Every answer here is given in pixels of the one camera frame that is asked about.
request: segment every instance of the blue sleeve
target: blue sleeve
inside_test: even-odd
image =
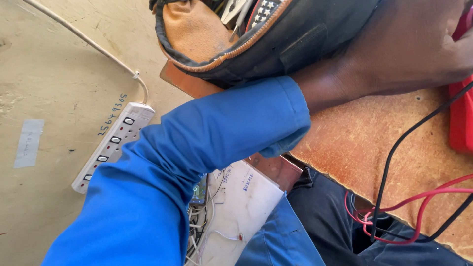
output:
[[[190,101],[141,130],[116,163],[103,163],[82,212],[52,244],[43,266],[182,265],[186,206],[200,173],[258,151],[292,149],[310,127],[289,77],[270,78]]]

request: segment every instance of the smartphone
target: smartphone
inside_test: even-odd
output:
[[[189,205],[192,206],[204,206],[207,198],[209,175],[205,174],[202,176],[201,181],[193,188],[194,194],[192,195],[191,202]]]

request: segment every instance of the white power strip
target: white power strip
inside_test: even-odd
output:
[[[96,167],[103,162],[118,161],[123,144],[138,140],[140,130],[149,124],[154,113],[148,105],[128,103],[72,183],[72,188],[79,193],[86,193]]]

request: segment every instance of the tool bag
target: tool bag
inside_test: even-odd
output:
[[[149,8],[171,63],[189,75],[235,85],[291,74],[330,56],[361,30],[378,2],[256,0],[247,31],[233,42],[232,30],[199,0],[150,0]]]

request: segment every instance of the hand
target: hand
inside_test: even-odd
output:
[[[473,29],[458,42],[466,0],[384,0],[346,53],[292,75],[325,107],[367,95],[438,87],[473,73]],[[312,106],[311,111],[320,108]]]

